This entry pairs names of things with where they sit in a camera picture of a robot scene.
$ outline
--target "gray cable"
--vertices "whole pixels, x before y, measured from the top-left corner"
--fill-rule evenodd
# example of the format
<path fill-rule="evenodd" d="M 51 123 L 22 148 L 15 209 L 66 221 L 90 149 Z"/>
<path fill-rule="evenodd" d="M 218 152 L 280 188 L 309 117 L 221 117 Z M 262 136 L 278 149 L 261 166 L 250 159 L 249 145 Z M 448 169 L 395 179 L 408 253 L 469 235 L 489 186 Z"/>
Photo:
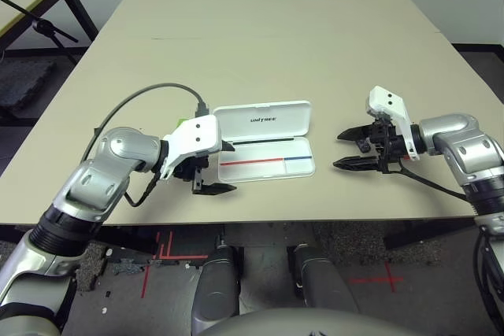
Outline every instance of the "gray cable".
<path fill-rule="evenodd" d="M 85 161 L 87 159 L 87 157 L 89 156 L 89 153 L 90 153 L 91 149 L 93 148 L 93 146 L 96 143 L 96 140 L 98 139 L 98 136 L 102 133 L 103 129 L 109 123 L 109 121 L 112 119 L 112 117 L 114 117 L 115 114 L 117 112 L 119 112 L 119 110 L 123 106 L 125 106 L 126 104 L 128 104 L 131 100 L 133 100 L 137 96 L 140 96 L 141 94 L 144 94 L 145 92 L 148 92 L 149 90 L 155 90 L 155 89 L 164 88 L 164 87 L 180 88 L 182 90 L 186 90 L 187 92 L 193 94 L 198 99 L 198 108 L 196 109 L 196 116 L 197 117 L 198 116 L 205 116 L 206 114 L 209 114 L 209 110 L 206 107 L 206 103 L 203 101 L 203 98 L 199 95 L 198 92 L 196 92 L 195 90 L 193 90 L 192 88 L 190 88 L 188 86 L 184 86 L 183 84 L 178 84 L 178 83 L 160 83 L 160 84 L 154 84 L 152 86 L 145 87 L 145 88 L 143 88 L 141 90 L 136 91 L 133 94 L 130 94 L 122 102 L 120 102 L 119 104 L 117 104 L 117 106 L 114 109 L 112 109 L 109 114 L 107 114 L 107 116 L 102 121 L 102 123 L 100 124 L 100 126 L 98 126 L 97 128 L 95 128 L 93 137 L 91 138 L 91 140 L 87 144 L 87 147 L 84 150 L 84 154 L 83 154 L 82 158 L 80 159 L 80 162 L 82 163 L 83 161 Z"/>

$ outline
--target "blue line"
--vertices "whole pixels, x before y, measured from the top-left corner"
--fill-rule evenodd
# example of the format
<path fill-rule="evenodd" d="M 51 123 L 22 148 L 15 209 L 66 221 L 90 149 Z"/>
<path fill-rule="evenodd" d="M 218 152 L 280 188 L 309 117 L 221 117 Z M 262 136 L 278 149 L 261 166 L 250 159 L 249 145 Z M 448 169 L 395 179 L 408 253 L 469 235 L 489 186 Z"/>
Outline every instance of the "blue line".
<path fill-rule="evenodd" d="M 301 159 L 311 159 L 311 156 L 306 156 L 306 157 L 285 157 L 285 161 L 299 161 Z"/>

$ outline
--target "robotic arm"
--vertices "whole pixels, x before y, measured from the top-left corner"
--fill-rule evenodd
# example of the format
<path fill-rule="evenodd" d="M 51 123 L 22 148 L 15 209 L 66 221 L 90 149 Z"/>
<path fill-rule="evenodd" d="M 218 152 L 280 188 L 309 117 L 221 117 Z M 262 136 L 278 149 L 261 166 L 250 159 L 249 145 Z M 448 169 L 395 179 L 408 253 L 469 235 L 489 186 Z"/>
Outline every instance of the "robotic arm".
<path fill-rule="evenodd" d="M 0 271 L 0 334 L 60 334 L 76 292 L 79 260 L 126 193 L 133 171 L 152 171 L 162 180 L 177 174 L 186 181 L 193 179 L 196 194 L 235 189 L 221 183 L 202 184 L 206 158 L 223 147 L 232 149 L 221 140 L 212 115 L 186 120 L 163 139 L 129 127 L 105 133 L 95 157 L 71 174 Z"/>
<path fill-rule="evenodd" d="M 476 118 L 468 114 L 449 114 L 411 124 L 402 98 L 382 87 L 371 90 L 367 110 L 375 121 L 347 129 L 338 139 L 356 142 L 362 153 L 370 152 L 374 145 L 378 155 L 344 157 L 334 162 L 335 167 L 401 173 L 468 201 L 474 208 L 475 222 L 481 232 L 478 242 L 484 238 L 483 273 L 476 265 L 480 248 L 476 244 L 476 281 L 487 311 L 504 334 L 504 323 L 493 297 L 480 282 L 488 275 L 498 298 L 504 301 L 504 153 L 501 146 L 483 133 Z M 417 161 L 418 154 L 422 153 L 442 154 L 464 194 L 442 188 L 404 168 L 402 158 Z M 391 171 L 390 163 L 399 163 L 401 171 Z"/>

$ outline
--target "white case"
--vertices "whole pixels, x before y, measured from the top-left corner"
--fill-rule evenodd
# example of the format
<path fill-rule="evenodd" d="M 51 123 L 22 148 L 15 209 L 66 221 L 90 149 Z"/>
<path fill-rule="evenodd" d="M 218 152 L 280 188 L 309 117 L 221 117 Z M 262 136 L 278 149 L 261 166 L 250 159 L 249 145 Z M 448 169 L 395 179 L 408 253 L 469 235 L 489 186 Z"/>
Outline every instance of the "white case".
<path fill-rule="evenodd" d="M 315 172 L 308 139 L 311 104 L 269 102 L 213 111 L 222 139 L 235 151 L 219 154 L 219 180 L 239 183 L 309 176 Z"/>

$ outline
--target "black cable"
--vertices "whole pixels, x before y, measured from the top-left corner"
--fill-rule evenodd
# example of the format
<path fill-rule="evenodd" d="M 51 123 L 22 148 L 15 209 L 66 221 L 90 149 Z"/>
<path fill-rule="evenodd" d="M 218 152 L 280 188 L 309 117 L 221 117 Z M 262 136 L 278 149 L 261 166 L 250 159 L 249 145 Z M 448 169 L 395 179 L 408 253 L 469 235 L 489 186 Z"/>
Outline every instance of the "black cable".
<path fill-rule="evenodd" d="M 504 320 L 502 319 L 502 315 L 495 303 L 494 296 L 491 294 L 490 287 L 488 285 L 487 266 L 484 263 L 484 260 L 481 262 L 481 275 L 480 269 L 478 268 L 478 255 L 483 237 L 485 237 L 485 245 L 488 244 L 487 237 L 482 231 L 480 231 L 474 244 L 474 250 L 472 251 L 472 271 L 474 273 L 476 285 L 480 291 L 481 299 L 485 309 L 487 310 L 487 314 L 490 317 L 491 322 L 494 324 L 495 329 L 498 331 L 498 334 L 504 336 Z"/>
<path fill-rule="evenodd" d="M 389 161 L 388 150 L 389 150 L 389 146 L 390 146 L 388 131 L 389 131 L 389 128 L 386 127 L 385 128 L 385 139 L 384 139 L 384 153 L 382 154 L 383 157 L 378 160 L 378 165 L 379 165 L 378 168 L 382 171 L 382 173 L 391 173 L 388 170 L 388 161 Z"/>
<path fill-rule="evenodd" d="M 102 121 L 100 126 L 95 128 L 93 137 L 91 138 L 91 140 L 87 144 L 86 149 L 84 150 L 84 154 L 83 154 L 82 158 L 80 159 L 80 162 L 82 163 L 83 161 L 85 161 L 87 159 L 87 157 L 89 157 L 89 153 L 90 153 L 91 149 L 93 148 L 93 146 L 95 145 L 96 141 L 98 140 L 98 137 L 102 133 L 103 129 L 110 122 L 110 120 L 112 120 L 112 117 L 114 117 L 116 115 L 116 113 L 119 112 L 119 110 L 123 106 L 125 106 L 131 100 L 140 96 L 141 94 L 144 94 L 150 90 L 156 90 L 158 88 L 165 88 L 165 87 L 180 88 L 182 90 L 186 90 L 187 92 L 193 94 L 198 99 L 198 107 L 197 107 L 196 113 L 195 113 L 196 117 L 206 116 L 207 114 L 209 114 L 208 107 L 206 106 L 206 103 L 203 101 L 203 98 L 199 95 L 198 92 L 196 92 L 195 90 L 193 90 L 192 88 L 190 88 L 188 86 L 184 86 L 183 84 L 178 84 L 178 83 L 159 83 L 159 84 L 154 84 L 152 86 L 145 87 L 141 90 L 136 91 L 133 94 L 130 94 L 122 102 L 117 104 L 116 107 L 109 112 L 109 114 L 107 114 L 107 116 Z M 152 192 L 152 190 L 156 187 L 156 184 L 158 184 L 160 177 L 161 177 L 160 172 L 154 173 L 154 176 L 150 180 L 149 184 L 147 184 L 147 188 L 143 192 L 142 197 L 137 202 L 133 201 L 133 199 L 128 194 L 128 192 L 124 192 L 124 198 L 126 198 L 126 201 L 128 201 L 128 204 L 134 208 L 140 206 L 146 200 L 146 198 L 149 196 L 150 192 Z"/>
<path fill-rule="evenodd" d="M 408 168 L 406 168 L 404 165 L 402 165 L 401 159 L 399 159 L 398 163 L 399 163 L 399 166 L 401 167 L 401 170 L 400 171 L 389 171 L 388 173 L 398 173 L 399 175 L 407 176 L 410 179 L 418 181 L 419 183 L 422 183 L 422 184 L 427 185 L 431 188 L 440 190 L 443 193 L 449 194 L 450 196 L 454 196 L 460 200 L 469 202 L 469 200 L 466 198 L 465 194 L 454 192 L 453 190 L 449 190 L 449 189 L 445 188 L 444 186 L 440 186 L 439 184 L 436 184 L 430 180 L 427 180 L 424 177 L 421 177 L 421 176 L 411 172 Z"/>
<path fill-rule="evenodd" d="M 131 205 L 133 208 L 140 206 L 146 200 L 146 198 L 149 197 L 150 192 L 152 192 L 152 190 L 156 187 L 156 184 L 158 184 L 160 177 L 161 173 L 159 171 L 154 174 L 154 177 L 151 179 L 151 181 L 147 185 L 147 188 L 143 192 L 142 197 L 137 202 L 133 201 L 128 192 L 125 192 L 124 198 L 126 198 L 128 204 Z"/>
<path fill-rule="evenodd" d="M 87 159 L 87 157 L 89 156 L 89 153 L 90 153 L 91 149 L 95 145 L 96 140 L 98 139 L 98 137 L 102 133 L 102 131 L 105 128 L 105 126 L 110 122 L 110 120 L 112 119 L 112 117 L 114 117 L 115 114 L 117 112 L 119 112 L 119 110 L 123 106 L 125 106 L 131 100 L 133 100 L 137 96 L 140 96 L 141 94 L 144 94 L 144 93 L 146 93 L 146 92 L 148 92 L 150 90 L 155 90 L 155 89 L 164 88 L 164 87 L 180 88 L 182 90 L 186 90 L 187 92 L 193 94 L 198 99 L 198 108 L 196 110 L 196 116 L 204 116 L 204 115 L 208 114 L 208 108 L 206 107 L 206 104 L 203 101 L 203 98 L 199 95 L 198 92 L 196 92 L 195 90 L 193 90 L 190 87 L 187 87 L 187 86 L 184 86 L 183 84 L 178 84 L 178 83 L 160 83 L 160 84 L 154 84 L 152 86 L 145 87 L 145 88 L 143 88 L 141 90 L 136 91 L 133 94 L 130 94 L 122 102 L 120 102 L 119 104 L 117 104 L 117 106 L 114 109 L 112 109 L 109 114 L 107 114 L 107 116 L 102 121 L 102 123 L 100 124 L 100 126 L 98 126 L 97 128 L 95 128 L 93 137 L 91 138 L 91 140 L 87 144 L 87 147 L 84 150 L 84 154 L 83 154 L 82 158 L 80 159 L 80 162 L 82 163 L 83 161 L 85 161 Z"/>

